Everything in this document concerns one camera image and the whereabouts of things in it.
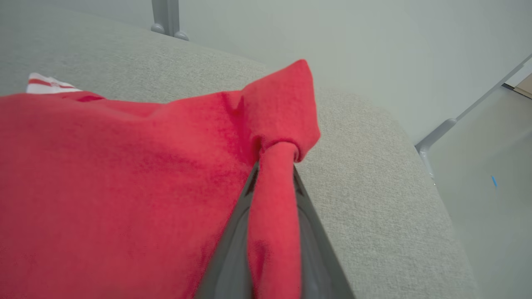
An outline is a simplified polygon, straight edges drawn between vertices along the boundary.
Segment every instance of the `red fabric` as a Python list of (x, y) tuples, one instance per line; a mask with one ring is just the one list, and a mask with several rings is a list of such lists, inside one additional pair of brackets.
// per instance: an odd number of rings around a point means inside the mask
[(258, 298), (299, 298), (292, 163), (319, 138), (305, 61), (169, 104), (0, 98), (0, 298), (192, 298), (254, 162)]

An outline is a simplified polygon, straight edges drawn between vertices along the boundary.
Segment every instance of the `gray upholstery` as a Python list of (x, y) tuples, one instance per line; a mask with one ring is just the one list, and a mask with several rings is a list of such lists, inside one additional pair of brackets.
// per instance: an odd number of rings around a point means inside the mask
[[(39, 72), (108, 98), (166, 103), (241, 89), (270, 71), (95, 16), (23, 7), (0, 4), (0, 95), (23, 92)], [(316, 97), (322, 137), (297, 167), (356, 296), (477, 297), (449, 216), (398, 123), (354, 95), (317, 88)]]

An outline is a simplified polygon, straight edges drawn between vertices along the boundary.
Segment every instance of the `gray furniture leg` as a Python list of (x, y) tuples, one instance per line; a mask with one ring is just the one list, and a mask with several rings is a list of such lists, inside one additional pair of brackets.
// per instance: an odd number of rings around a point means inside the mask
[(153, 32), (188, 40), (187, 35), (179, 30), (179, 0), (152, 0), (152, 8)]
[(415, 146), (432, 179), (434, 179), (434, 172), (429, 162), (429, 149), (436, 141), (438, 141), (438, 139), (443, 136), (443, 134), (447, 133), (447, 131), (449, 131), (455, 124), (456, 119), (449, 118), (448, 120), (440, 124), (436, 129), (434, 129), (434, 131), (432, 131), (429, 135), (423, 138), (423, 140)]

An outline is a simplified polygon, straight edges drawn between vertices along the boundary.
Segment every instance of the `floor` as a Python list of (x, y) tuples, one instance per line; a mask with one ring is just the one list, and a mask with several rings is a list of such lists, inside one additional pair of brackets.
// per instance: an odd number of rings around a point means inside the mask
[(532, 298), (532, 99), (495, 90), (429, 160), (484, 298)]

